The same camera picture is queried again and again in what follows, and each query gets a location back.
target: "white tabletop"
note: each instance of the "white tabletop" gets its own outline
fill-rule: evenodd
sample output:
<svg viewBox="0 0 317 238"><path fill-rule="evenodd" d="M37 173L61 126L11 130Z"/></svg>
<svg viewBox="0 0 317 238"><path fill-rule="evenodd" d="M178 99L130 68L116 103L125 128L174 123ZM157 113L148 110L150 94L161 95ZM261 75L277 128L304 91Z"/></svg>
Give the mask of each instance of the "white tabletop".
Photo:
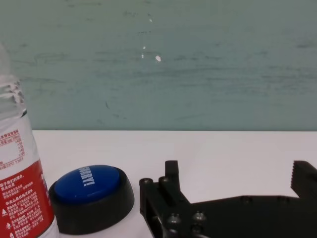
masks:
<svg viewBox="0 0 317 238"><path fill-rule="evenodd" d="M178 160L181 189L190 202L296 196L290 188L293 161L317 167L317 132L34 131L34 136L48 186L94 164L118 167L131 181L135 205L130 214L82 238L151 238L139 213L139 179L157 181L166 160Z"/></svg>

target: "button top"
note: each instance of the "button top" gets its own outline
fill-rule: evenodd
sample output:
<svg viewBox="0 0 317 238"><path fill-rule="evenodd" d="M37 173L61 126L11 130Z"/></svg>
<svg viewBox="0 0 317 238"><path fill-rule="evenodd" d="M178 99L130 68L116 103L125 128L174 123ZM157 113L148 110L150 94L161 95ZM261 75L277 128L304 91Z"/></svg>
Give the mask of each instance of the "button top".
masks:
<svg viewBox="0 0 317 238"><path fill-rule="evenodd" d="M55 184L58 200L67 204L94 202L116 191L120 175L115 167L94 165L73 170Z"/></svg>

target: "green wall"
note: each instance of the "green wall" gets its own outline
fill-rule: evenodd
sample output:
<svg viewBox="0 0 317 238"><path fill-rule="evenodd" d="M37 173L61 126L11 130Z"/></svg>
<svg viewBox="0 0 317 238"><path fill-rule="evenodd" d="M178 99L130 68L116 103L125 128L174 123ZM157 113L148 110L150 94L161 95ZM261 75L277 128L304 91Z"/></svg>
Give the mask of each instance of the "green wall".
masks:
<svg viewBox="0 0 317 238"><path fill-rule="evenodd" d="M315 0L0 0L0 41L35 129L317 130Z"/></svg>

